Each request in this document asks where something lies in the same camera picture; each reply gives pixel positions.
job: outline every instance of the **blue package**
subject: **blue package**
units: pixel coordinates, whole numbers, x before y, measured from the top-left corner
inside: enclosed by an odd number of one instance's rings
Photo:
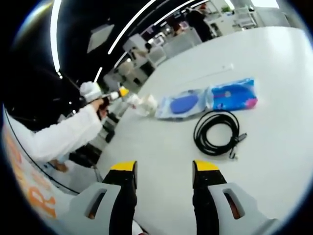
[[[254,92],[254,79],[246,78],[211,89],[213,110],[241,110],[253,108],[258,99]]]
[[[207,89],[188,90],[164,97],[155,117],[159,119],[184,119],[206,110]]]

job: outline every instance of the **hand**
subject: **hand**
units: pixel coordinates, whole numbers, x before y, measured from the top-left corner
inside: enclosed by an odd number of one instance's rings
[[[96,112],[99,111],[99,115],[102,118],[104,118],[107,115],[107,106],[104,109],[101,109],[100,106],[104,103],[103,99],[97,99],[91,102],[91,105],[95,109]]]

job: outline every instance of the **ceiling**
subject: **ceiling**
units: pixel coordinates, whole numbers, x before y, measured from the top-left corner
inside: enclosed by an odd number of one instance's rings
[[[60,68],[66,77],[77,82],[92,81],[99,68],[102,75],[111,70],[123,54],[122,45],[127,38],[140,33],[166,13],[187,0],[156,0],[126,31],[110,55],[108,50],[117,35],[131,18],[149,0],[62,0],[57,23],[57,45]],[[33,129],[54,123],[60,113],[78,109],[79,94],[67,80],[55,72],[50,45],[50,21],[52,2],[27,1],[15,12],[11,20],[10,39],[24,23],[23,31],[15,37],[14,50],[8,61],[13,70],[8,72],[5,102],[12,115],[36,122],[26,121]],[[45,6],[37,15],[25,21],[37,4]],[[108,39],[87,54],[90,31],[104,24],[114,24]]]

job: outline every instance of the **white table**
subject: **white table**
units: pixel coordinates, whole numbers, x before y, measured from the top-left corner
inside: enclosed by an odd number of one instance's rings
[[[135,219],[154,235],[195,235],[192,161],[212,161],[228,182],[253,196],[261,212],[286,219],[305,195],[313,176],[313,52],[299,29],[264,27],[236,32],[194,47],[168,61],[139,95],[156,98],[254,76],[259,102],[237,111],[241,132],[238,161],[202,154],[193,143],[197,120],[166,122],[127,110],[98,168],[138,161]],[[210,140],[227,141],[216,127]]]

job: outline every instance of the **white sleeve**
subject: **white sleeve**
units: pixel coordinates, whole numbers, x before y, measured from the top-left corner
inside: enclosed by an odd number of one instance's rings
[[[21,145],[31,158],[48,162],[85,145],[100,132],[102,125],[91,104],[74,116],[33,133],[13,118],[9,118]]]

